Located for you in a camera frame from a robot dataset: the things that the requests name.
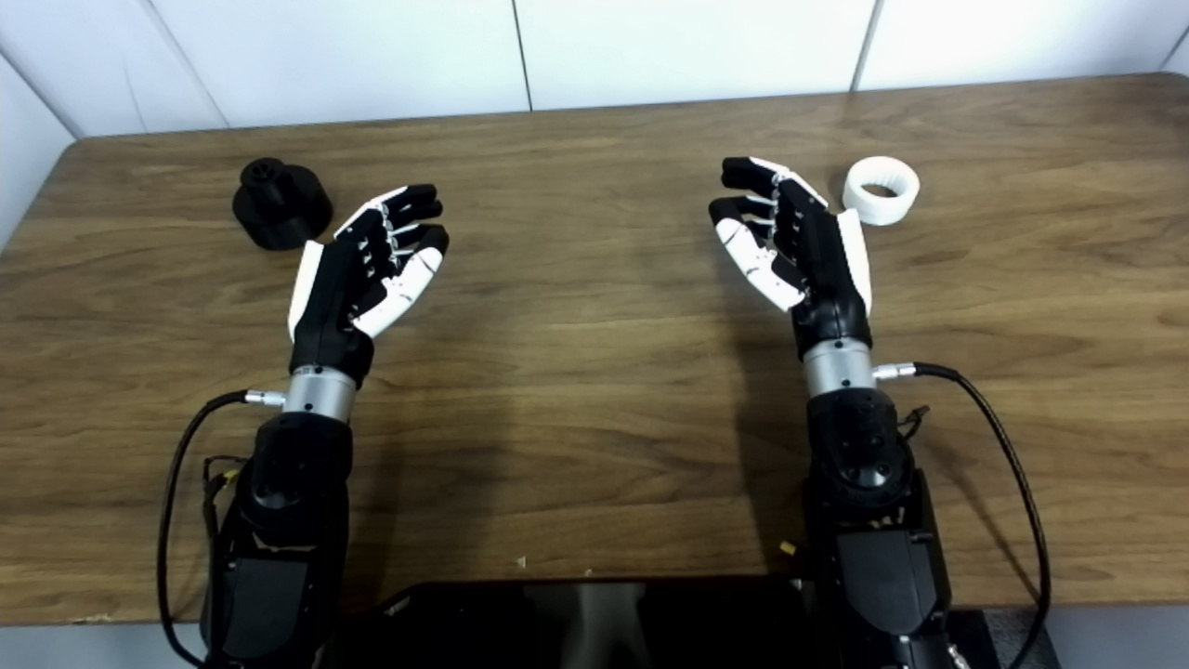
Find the metal cylinder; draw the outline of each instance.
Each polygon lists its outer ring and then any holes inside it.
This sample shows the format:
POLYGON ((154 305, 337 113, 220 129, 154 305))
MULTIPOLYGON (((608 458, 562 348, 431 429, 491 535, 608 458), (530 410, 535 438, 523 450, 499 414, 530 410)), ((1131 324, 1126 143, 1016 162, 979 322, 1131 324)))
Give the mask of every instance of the metal cylinder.
POLYGON ((348 423, 354 404, 354 379, 331 367, 309 365, 294 371, 281 411, 316 414, 348 423))
POLYGON ((872 351, 858 340, 843 337, 819 342, 803 359, 810 397, 843 389, 874 389, 872 351))

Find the wall seam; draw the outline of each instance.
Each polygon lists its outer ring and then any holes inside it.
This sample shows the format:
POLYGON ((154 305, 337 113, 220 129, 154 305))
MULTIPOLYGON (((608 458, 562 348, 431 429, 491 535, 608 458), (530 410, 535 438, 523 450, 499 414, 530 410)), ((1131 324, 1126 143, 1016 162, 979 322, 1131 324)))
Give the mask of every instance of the wall seam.
POLYGON ((872 42, 875 39, 875 30, 880 23, 880 14, 883 12, 883 0, 875 0, 872 5, 872 18, 867 21, 867 32, 863 34, 863 46, 858 50, 858 61, 855 62, 855 74, 850 77, 850 91, 858 90, 858 84, 863 80, 863 70, 867 69, 867 55, 872 50, 872 42))
POLYGON ((178 57, 180 61, 182 61, 182 65, 185 68, 185 71, 190 75, 190 81, 193 81, 199 87, 199 89, 202 90, 202 94, 206 96, 207 105, 209 106, 210 111, 214 112, 216 116, 219 116, 219 120, 224 124, 224 127, 231 127, 231 122, 227 121, 227 115, 222 113, 222 108, 219 107, 219 102, 215 101, 215 96, 210 94, 210 89, 207 88, 207 82, 202 80, 201 75, 199 75, 199 70, 194 67, 194 63, 190 61, 189 53, 187 53, 185 50, 182 49, 182 43, 178 42, 176 37, 174 37, 174 31, 169 30, 169 24, 166 24, 165 19, 161 15, 161 11, 157 10, 157 5, 153 2, 153 0, 139 0, 139 2, 145 14, 149 15, 149 21, 153 24, 153 26, 157 29, 157 32, 161 33, 161 36, 174 50, 174 53, 178 57))
POLYGON ((520 13, 516 11, 516 0, 512 0, 512 20, 516 23, 516 45, 521 50, 521 71, 524 72, 524 95, 528 96, 528 111, 533 111, 533 88, 528 83, 528 59, 524 58, 524 40, 520 32, 520 13))
POLYGON ((33 95, 36 95, 37 99, 40 100, 43 105, 45 105, 45 108, 49 109, 51 114, 54 114, 54 118, 57 119, 59 124, 62 124, 62 127, 64 127, 67 132, 69 132, 70 135, 75 138, 75 140, 86 137, 86 133, 82 131, 82 127, 80 127, 78 124, 76 124, 74 119, 70 118, 69 114, 59 109, 57 105, 50 102, 50 99, 45 95, 45 93, 43 93, 42 89, 37 87, 37 84, 33 82, 33 78, 25 72, 25 70, 20 67, 20 64, 13 61, 12 56, 8 55, 8 50, 2 44, 0 44, 0 58, 4 58, 4 61, 8 63, 8 67, 11 67, 14 72, 17 72, 17 76, 19 76, 20 80, 25 82, 25 86, 27 86, 29 89, 33 91, 33 95))
POLYGON ((1164 71, 1164 68, 1169 67, 1169 62, 1172 59, 1172 56, 1176 56, 1177 51, 1185 43, 1187 36, 1189 36, 1189 25, 1185 26, 1185 29, 1181 32, 1181 37, 1172 44, 1172 49, 1169 51, 1169 55, 1160 61, 1160 71, 1164 71))

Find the cable connector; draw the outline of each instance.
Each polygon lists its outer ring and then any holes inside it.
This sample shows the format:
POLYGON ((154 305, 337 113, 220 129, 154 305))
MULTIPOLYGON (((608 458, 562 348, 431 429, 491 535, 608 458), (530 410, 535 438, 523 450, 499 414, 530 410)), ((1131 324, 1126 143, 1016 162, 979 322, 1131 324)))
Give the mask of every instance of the cable connector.
POLYGON ((283 408, 285 406, 285 395, 277 391, 249 391, 244 402, 250 405, 264 405, 283 408))
POLYGON ((917 364, 913 362, 897 362, 893 365, 880 365, 872 368, 872 377, 875 378, 875 381, 892 381, 894 379, 904 379, 905 377, 916 375, 917 364))

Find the small debris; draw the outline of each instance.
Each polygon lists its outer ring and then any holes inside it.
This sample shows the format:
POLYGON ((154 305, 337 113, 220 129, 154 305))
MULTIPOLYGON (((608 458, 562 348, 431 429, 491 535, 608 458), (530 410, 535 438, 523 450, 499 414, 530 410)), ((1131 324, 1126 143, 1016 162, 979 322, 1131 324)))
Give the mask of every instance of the small debris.
POLYGON ((403 610, 404 607, 409 606, 409 601, 411 601, 411 600, 413 600, 413 598, 404 598, 404 599, 402 599, 401 601, 398 601, 398 602, 394 604, 392 606, 388 607, 388 611, 384 612, 384 616, 388 616, 389 618, 396 616, 397 613, 401 612, 401 610, 403 610))
POLYGON ((111 613, 96 613, 94 616, 87 616, 84 618, 75 618, 70 621, 71 625, 94 625, 96 623, 112 623, 111 613))

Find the white wall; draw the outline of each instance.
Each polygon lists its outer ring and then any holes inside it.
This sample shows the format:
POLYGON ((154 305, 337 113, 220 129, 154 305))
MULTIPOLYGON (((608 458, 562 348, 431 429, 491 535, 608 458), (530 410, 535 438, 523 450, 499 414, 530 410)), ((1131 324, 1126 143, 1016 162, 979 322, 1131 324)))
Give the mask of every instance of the white wall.
POLYGON ((0 49, 80 135, 226 126, 149 0, 0 0, 0 49))
POLYGON ((527 112, 509 0, 155 0, 235 127, 527 112))
POLYGON ((1184 0, 886 0, 862 89, 1155 71, 1184 0))
POLYGON ((874 0, 517 0, 533 108, 845 90, 874 0))
POLYGON ((0 248, 74 137, 0 58, 0 248))

